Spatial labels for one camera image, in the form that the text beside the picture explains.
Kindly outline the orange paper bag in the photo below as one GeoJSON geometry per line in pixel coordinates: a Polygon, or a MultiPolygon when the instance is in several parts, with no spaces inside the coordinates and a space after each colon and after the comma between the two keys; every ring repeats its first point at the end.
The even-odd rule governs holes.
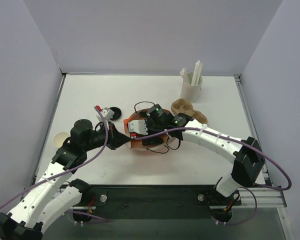
{"type": "MultiPolygon", "coordinates": [[[[149,109],[149,108],[137,109],[137,106],[140,105],[140,104],[152,104],[152,106],[155,105],[155,103],[151,102],[151,101],[139,101],[133,106],[134,112],[132,113],[132,115],[130,115],[129,118],[126,118],[126,119],[123,120],[124,133],[125,133],[126,136],[131,138],[131,141],[127,144],[128,147],[131,150],[135,150],[135,151],[149,151],[149,152],[156,153],[156,154],[167,154],[170,150],[172,150],[172,148],[171,147],[165,147],[165,144],[162,144],[160,146],[155,146],[155,147],[142,146],[142,140],[152,138],[152,137],[158,137],[158,136],[161,136],[161,135],[166,136],[166,135],[168,135],[167,133],[164,133],[164,134],[161,134],[161,135],[158,135],[158,136],[155,136],[156,133],[153,134],[153,135],[140,135],[140,134],[137,134],[137,133],[129,133],[129,131],[128,131],[128,122],[130,122],[132,120],[145,119],[144,117],[141,117],[141,111],[149,109]]],[[[174,137],[170,137],[170,141],[173,142],[174,140],[175,140],[174,137]]]]}

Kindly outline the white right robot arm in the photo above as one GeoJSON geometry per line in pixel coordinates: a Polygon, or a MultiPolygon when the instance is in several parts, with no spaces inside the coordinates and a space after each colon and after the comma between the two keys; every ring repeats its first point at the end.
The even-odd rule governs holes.
{"type": "Polygon", "coordinates": [[[211,192],[217,204],[223,204],[241,187],[253,187],[262,172],[265,159],[259,153],[259,142],[253,137],[241,139],[225,135],[187,114],[173,116],[166,113],[159,104],[152,106],[142,116],[150,129],[150,136],[157,137],[159,133],[165,133],[180,141],[198,144],[232,164],[231,172],[221,177],[211,192]]]}

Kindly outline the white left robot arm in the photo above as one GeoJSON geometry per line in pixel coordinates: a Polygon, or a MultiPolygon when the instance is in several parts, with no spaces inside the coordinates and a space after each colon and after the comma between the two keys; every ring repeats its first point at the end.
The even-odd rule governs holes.
{"type": "Polygon", "coordinates": [[[90,185],[80,179],[73,180],[59,197],[53,196],[87,160],[88,151],[116,150],[130,140],[112,122],[103,123],[95,130],[87,119],[76,121],[39,182],[8,213],[0,213],[0,238],[40,240],[46,229],[70,207],[90,203],[90,185]]]}

